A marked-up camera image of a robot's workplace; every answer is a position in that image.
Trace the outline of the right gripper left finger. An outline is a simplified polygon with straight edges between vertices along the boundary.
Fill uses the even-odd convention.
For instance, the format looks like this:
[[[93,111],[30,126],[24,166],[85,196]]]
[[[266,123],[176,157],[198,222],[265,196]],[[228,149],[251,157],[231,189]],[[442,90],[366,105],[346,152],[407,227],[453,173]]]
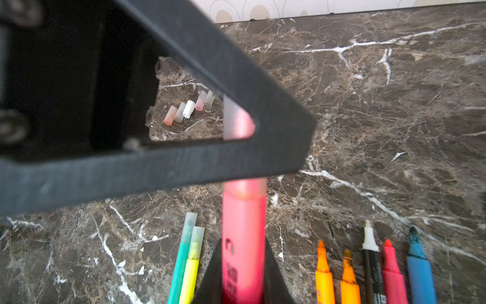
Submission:
[[[221,304],[222,293],[221,239],[215,246],[202,282],[194,294],[191,304]]]

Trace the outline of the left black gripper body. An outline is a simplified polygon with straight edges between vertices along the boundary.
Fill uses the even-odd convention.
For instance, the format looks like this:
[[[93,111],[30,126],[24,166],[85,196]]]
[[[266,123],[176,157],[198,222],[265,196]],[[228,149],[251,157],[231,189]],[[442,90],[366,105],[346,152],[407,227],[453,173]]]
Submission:
[[[1,157],[147,143],[157,45],[114,1],[1,2]]]

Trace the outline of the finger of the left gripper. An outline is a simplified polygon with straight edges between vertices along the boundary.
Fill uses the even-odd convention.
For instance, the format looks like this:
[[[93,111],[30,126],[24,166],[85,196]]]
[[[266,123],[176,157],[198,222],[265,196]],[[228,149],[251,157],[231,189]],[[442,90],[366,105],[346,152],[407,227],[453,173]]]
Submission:
[[[1,161],[1,215],[116,196],[297,171],[307,142],[193,141],[156,149],[20,164]]]
[[[251,139],[226,141],[236,152],[307,152],[315,118],[190,1],[118,1],[175,59],[252,116]]]

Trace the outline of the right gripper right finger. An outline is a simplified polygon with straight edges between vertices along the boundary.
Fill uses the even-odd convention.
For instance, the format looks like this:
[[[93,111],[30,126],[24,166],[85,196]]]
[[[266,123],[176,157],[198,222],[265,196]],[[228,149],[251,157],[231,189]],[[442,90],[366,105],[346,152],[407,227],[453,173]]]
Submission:
[[[295,303],[283,279],[268,239],[265,239],[265,273],[263,280],[263,303]]]

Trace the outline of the yellow marker pen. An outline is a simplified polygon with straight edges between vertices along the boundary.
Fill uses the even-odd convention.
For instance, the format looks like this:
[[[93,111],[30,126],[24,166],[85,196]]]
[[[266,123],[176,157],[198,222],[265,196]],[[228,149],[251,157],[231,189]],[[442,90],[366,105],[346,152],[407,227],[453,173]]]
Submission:
[[[204,234],[204,227],[195,226],[192,231],[179,304],[190,304],[194,297]]]

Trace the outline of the orange marker pen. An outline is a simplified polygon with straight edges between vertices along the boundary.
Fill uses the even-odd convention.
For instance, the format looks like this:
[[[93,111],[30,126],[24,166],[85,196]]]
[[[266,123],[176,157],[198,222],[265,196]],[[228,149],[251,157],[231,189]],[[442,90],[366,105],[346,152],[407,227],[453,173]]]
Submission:
[[[343,273],[340,281],[341,304],[361,304],[359,286],[354,274],[351,251],[344,251]]]
[[[323,241],[319,241],[316,266],[316,299],[318,304],[335,304],[334,280],[327,261],[327,251]]]

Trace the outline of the clear pink pen cap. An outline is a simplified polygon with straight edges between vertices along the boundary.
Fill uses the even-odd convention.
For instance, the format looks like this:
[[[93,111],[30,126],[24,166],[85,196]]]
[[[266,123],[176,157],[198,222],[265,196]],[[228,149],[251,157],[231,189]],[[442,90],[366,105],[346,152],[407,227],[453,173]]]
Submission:
[[[196,105],[195,105],[195,109],[197,111],[203,111],[203,109],[205,107],[206,98],[207,98],[207,92],[204,91],[204,90],[201,90],[201,92],[199,93],[199,96],[197,98]]]

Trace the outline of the white pen cap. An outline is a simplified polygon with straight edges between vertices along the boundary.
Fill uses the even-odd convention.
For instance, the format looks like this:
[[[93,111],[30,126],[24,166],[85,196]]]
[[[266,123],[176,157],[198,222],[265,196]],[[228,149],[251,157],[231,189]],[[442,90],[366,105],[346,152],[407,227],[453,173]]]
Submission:
[[[195,102],[193,102],[192,100],[188,100],[185,107],[184,107],[184,110],[182,112],[182,116],[184,119],[190,119],[194,110],[195,110]]]

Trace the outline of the clear grey pen cap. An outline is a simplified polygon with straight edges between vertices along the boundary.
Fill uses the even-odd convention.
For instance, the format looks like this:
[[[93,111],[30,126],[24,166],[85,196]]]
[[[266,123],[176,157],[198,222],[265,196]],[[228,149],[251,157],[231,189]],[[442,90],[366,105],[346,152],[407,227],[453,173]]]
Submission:
[[[184,110],[185,110],[185,107],[186,107],[186,103],[185,102],[182,102],[176,112],[176,115],[175,115],[175,118],[174,118],[174,121],[176,121],[177,123],[181,123],[183,120],[184,120]]]

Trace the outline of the clear orange pen cap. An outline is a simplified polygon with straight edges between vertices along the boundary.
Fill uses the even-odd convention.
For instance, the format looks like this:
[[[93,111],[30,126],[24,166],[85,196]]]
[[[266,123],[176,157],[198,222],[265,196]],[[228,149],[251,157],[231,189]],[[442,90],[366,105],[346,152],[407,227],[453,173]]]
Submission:
[[[171,105],[169,110],[167,111],[167,114],[163,120],[163,123],[167,126],[171,126],[175,120],[175,117],[177,115],[178,108]]]

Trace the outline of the red marker pen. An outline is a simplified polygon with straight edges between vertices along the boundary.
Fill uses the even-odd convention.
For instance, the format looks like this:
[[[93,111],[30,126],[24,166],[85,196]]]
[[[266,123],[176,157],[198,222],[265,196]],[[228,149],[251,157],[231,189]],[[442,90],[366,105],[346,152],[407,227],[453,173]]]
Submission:
[[[225,183],[221,240],[223,303],[262,302],[266,207],[266,178]]]

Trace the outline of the clear red pen cap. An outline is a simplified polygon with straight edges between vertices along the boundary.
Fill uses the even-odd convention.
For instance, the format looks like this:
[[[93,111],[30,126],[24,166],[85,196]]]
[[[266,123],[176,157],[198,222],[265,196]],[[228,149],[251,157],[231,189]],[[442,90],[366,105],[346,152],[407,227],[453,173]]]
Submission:
[[[250,138],[255,132],[255,125],[247,111],[235,101],[224,95],[224,132],[225,141]]]

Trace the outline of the pink marker pen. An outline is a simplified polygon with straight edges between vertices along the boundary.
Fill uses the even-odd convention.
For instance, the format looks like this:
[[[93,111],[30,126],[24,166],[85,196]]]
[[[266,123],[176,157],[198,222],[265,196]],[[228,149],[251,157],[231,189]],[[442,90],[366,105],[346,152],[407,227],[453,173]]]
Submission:
[[[408,304],[406,285],[390,239],[383,245],[382,273],[388,304]]]

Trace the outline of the blue marker pen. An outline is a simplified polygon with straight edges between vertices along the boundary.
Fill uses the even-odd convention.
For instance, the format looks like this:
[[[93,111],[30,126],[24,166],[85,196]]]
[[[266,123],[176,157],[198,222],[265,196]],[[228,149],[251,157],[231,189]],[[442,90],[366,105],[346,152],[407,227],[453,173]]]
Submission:
[[[432,267],[423,250],[415,227],[409,232],[410,248],[407,255],[408,277],[413,303],[437,303]]]

